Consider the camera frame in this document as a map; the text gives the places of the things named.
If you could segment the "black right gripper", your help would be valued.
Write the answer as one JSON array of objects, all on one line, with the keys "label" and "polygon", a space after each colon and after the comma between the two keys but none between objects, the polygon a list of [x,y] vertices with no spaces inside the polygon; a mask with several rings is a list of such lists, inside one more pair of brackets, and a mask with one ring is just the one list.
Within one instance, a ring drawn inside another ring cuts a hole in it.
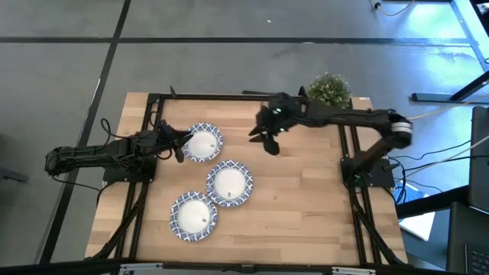
[{"label": "black right gripper", "polygon": [[279,92],[269,97],[267,105],[261,105],[259,110],[259,128],[253,128],[248,134],[250,142],[264,143],[264,149],[271,155],[278,155],[280,147],[274,136],[280,131],[287,131],[298,124],[297,116],[303,115],[304,101],[294,98],[285,92]]}]

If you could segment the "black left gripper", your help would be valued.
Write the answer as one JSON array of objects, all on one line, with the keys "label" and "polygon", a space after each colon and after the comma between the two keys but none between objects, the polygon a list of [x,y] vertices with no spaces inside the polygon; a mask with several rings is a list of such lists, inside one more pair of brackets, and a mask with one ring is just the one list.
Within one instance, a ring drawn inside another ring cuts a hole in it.
[{"label": "black left gripper", "polygon": [[185,143],[178,140],[192,138],[192,132],[175,130],[168,125],[165,119],[156,121],[152,131],[154,132],[156,138],[154,153],[156,155],[161,155],[163,152],[168,152],[169,155],[172,155],[174,151],[177,162],[182,163],[185,158],[183,152]]}]

